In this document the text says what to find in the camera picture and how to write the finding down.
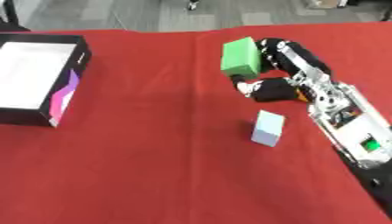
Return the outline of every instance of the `open box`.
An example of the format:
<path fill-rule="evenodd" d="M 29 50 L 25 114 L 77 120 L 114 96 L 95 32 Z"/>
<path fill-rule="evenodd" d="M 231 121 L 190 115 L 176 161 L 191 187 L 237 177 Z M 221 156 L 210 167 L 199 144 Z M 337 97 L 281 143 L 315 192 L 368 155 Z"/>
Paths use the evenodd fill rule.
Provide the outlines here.
<path fill-rule="evenodd" d="M 90 58 L 82 36 L 0 34 L 0 123 L 58 126 Z"/>

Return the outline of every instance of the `light blue cube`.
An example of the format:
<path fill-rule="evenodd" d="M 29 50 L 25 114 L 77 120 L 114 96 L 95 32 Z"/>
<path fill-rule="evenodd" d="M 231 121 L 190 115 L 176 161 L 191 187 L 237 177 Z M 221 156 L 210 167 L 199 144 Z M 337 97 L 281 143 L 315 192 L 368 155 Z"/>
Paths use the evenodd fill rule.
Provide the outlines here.
<path fill-rule="evenodd" d="M 253 131 L 252 141 L 274 147 L 282 135 L 283 126 L 284 116 L 260 110 Z"/>

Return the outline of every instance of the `pink graphic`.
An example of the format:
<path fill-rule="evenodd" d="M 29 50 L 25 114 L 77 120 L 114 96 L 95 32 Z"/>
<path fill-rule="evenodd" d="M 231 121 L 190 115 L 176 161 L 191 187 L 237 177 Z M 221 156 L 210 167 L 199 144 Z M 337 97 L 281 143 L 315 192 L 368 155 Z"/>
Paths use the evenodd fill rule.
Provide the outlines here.
<path fill-rule="evenodd" d="M 63 116 L 64 109 L 67 107 L 64 106 L 64 103 L 68 103 L 69 101 L 65 101 L 66 96 L 74 93 L 74 90 L 79 84 L 79 77 L 76 72 L 72 69 L 68 85 L 63 87 L 61 90 L 56 92 L 51 99 L 51 107 L 49 110 L 49 114 L 52 116 L 57 123 L 60 121 Z"/>

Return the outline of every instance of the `floor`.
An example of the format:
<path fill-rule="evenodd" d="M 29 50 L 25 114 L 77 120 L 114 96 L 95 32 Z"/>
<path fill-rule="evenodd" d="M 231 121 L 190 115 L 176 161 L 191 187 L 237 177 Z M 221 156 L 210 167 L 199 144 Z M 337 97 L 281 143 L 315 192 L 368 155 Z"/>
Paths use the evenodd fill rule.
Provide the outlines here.
<path fill-rule="evenodd" d="M 204 31 L 239 25 L 378 21 L 383 1 L 344 9 L 311 10 L 304 0 L 15 0 L 22 25 L 32 30 L 124 29 Z"/>

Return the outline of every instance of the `red tablecloth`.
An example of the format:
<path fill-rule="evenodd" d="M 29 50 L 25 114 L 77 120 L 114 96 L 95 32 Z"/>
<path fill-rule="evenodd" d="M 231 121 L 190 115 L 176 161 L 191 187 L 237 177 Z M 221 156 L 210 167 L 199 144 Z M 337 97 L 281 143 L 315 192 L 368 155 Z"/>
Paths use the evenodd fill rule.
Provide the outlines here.
<path fill-rule="evenodd" d="M 245 36 L 299 41 L 392 121 L 392 24 L 76 33 L 94 57 L 62 124 L 0 126 L 0 223 L 389 223 L 303 103 L 243 98 L 220 59 Z M 275 148 L 250 141 L 259 109 L 287 117 Z"/>

